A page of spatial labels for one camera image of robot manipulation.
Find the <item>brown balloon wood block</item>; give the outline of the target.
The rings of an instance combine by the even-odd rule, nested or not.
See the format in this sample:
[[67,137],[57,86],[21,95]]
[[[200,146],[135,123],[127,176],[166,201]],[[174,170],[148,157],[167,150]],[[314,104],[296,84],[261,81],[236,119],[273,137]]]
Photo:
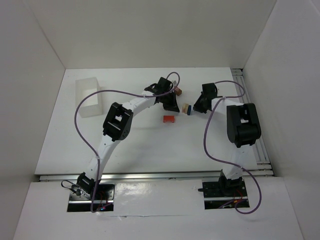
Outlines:
[[182,94],[182,90],[179,88],[179,87],[176,87],[175,89],[174,89],[174,93],[175,93],[175,95],[176,96],[180,96],[181,94]]

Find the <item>blue wood block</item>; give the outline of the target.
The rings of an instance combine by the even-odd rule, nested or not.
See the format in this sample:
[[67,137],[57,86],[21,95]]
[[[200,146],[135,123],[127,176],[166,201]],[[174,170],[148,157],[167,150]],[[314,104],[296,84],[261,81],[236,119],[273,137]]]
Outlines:
[[191,115],[191,111],[192,111],[192,106],[189,105],[187,108],[187,115],[190,116]]

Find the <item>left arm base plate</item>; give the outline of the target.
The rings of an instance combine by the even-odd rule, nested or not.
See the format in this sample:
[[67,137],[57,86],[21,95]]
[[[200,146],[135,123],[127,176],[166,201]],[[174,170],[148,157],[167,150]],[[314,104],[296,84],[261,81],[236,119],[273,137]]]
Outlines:
[[[93,201],[92,209],[99,212],[112,212],[114,210],[115,184],[101,184]],[[91,212],[92,200],[90,196],[77,185],[72,184],[69,189],[67,212]]]

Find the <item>natural long wood block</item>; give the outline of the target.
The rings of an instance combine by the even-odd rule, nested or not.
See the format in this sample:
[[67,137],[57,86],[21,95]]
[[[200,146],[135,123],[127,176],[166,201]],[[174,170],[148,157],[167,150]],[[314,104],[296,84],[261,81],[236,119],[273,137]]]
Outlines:
[[185,104],[183,105],[183,108],[182,108],[183,113],[187,114],[187,112],[188,112],[188,107],[189,107],[189,104],[188,104],[188,103],[185,103]]

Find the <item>red arch wood block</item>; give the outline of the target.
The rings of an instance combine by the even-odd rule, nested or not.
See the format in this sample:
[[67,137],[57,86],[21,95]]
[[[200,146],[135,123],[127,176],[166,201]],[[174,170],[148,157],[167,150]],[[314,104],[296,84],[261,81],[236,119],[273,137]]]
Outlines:
[[164,123],[175,123],[175,116],[174,115],[164,115],[163,122]]

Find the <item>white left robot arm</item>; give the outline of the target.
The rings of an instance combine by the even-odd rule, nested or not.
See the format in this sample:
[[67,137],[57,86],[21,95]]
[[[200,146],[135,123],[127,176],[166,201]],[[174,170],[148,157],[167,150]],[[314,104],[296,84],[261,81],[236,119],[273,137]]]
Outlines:
[[[168,78],[161,77],[157,83],[147,86],[141,94],[134,94],[120,90],[99,90],[86,96],[77,106],[74,114],[75,129],[85,144],[93,151],[94,157],[89,162],[87,169],[77,178],[77,185],[92,200],[95,198],[98,184],[102,178],[103,170],[117,145],[128,137],[133,118],[147,108],[161,103],[166,111],[180,111],[175,90],[180,80],[176,83]],[[95,149],[81,134],[77,124],[77,114],[80,106],[90,97],[100,93],[120,93],[132,96],[133,99],[125,103],[114,102],[111,104],[102,125],[102,138],[98,149]]]

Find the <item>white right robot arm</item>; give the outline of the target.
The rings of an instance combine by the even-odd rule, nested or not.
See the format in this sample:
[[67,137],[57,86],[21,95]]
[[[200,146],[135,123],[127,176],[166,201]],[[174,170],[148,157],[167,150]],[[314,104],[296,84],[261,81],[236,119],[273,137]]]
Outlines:
[[233,96],[219,96],[215,83],[205,83],[202,85],[200,97],[193,105],[193,110],[196,112],[210,111],[203,137],[203,147],[207,155],[209,154],[207,134],[214,113],[225,117],[226,136],[232,146],[231,158],[222,160],[208,155],[212,160],[223,164],[218,180],[223,190],[235,189],[241,185],[245,165],[248,162],[247,155],[262,135],[255,104],[235,102],[233,98]]

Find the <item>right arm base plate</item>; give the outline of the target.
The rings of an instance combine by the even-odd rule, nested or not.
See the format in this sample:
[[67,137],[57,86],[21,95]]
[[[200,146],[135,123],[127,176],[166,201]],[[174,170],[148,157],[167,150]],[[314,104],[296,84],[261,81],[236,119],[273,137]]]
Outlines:
[[238,208],[249,208],[249,199],[244,181],[239,186],[231,187],[229,189],[222,189],[218,181],[202,182],[202,187],[198,192],[203,194],[204,209],[232,209],[235,204]]

